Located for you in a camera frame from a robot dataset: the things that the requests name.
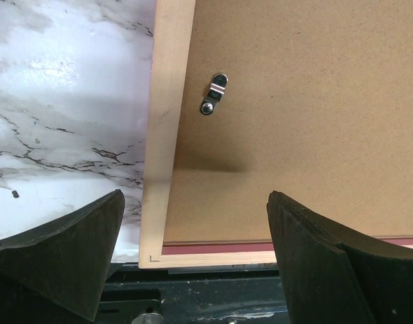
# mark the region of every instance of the metal bracket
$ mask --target metal bracket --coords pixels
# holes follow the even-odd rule
[[[225,74],[216,74],[211,81],[209,91],[202,104],[200,105],[200,113],[203,115],[210,115],[214,112],[215,107],[220,102],[225,94],[227,86],[227,76]]]

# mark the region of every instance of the white marble countertop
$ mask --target white marble countertop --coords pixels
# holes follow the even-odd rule
[[[155,0],[0,0],[0,239],[122,189],[138,260]]]

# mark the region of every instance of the screw head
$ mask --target screw head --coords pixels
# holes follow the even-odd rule
[[[200,112],[204,115],[210,115],[214,112],[214,105],[212,103],[203,103]]]

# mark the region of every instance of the brown surface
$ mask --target brown surface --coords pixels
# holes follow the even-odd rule
[[[413,0],[197,1],[165,243],[269,240],[272,190],[413,236]]]

